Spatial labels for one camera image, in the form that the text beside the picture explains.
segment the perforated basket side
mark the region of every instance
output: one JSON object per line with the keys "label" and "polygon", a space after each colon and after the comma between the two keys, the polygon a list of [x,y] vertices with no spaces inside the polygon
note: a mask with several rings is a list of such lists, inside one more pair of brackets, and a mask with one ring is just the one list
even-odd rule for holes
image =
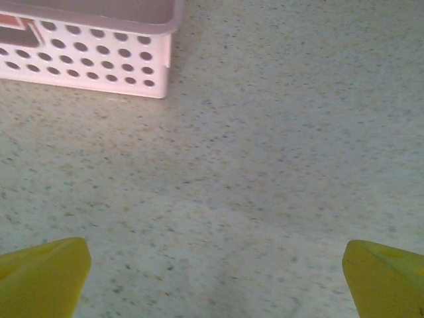
{"label": "perforated basket side", "polygon": [[32,42],[23,42],[14,33],[17,30],[9,36],[3,30],[2,78],[155,98],[166,95],[171,34],[151,36],[55,20],[21,21],[18,31],[32,30],[34,36]]}

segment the basket rim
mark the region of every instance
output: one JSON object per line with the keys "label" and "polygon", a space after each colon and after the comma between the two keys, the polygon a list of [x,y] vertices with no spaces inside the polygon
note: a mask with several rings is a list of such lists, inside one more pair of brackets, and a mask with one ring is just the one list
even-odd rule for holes
{"label": "basket rim", "polygon": [[61,23],[117,30],[121,32],[160,36],[171,34],[180,27],[183,19],[184,1],[185,0],[174,0],[172,18],[168,22],[162,24],[141,23],[104,17],[101,15],[88,15],[48,7],[23,5],[20,3],[12,3],[8,0],[0,0],[0,14],[16,15],[28,19],[41,19],[43,21],[60,21]]}

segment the white plastic basket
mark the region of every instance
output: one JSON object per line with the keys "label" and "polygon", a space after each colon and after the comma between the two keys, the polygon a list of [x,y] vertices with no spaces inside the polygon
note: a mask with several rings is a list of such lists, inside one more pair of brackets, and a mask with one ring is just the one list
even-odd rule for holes
{"label": "white plastic basket", "polygon": [[163,98],[184,0],[0,0],[0,77]]}

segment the terrazzo floor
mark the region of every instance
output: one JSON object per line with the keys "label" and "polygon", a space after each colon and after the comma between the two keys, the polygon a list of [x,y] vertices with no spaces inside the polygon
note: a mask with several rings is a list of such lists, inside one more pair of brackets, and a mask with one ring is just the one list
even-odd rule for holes
{"label": "terrazzo floor", "polygon": [[85,237],[75,318],[358,317],[350,239],[424,254],[423,30],[187,0],[165,100],[1,80],[0,254]]}

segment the yellow object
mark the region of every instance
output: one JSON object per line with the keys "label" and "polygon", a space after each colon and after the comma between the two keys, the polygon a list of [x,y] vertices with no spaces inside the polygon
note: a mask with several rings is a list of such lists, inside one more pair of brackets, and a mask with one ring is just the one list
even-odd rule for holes
{"label": "yellow object", "polygon": [[423,255],[352,240],[343,271],[360,318],[424,318]]}
{"label": "yellow object", "polygon": [[91,266],[83,238],[0,256],[0,318],[70,318]]}

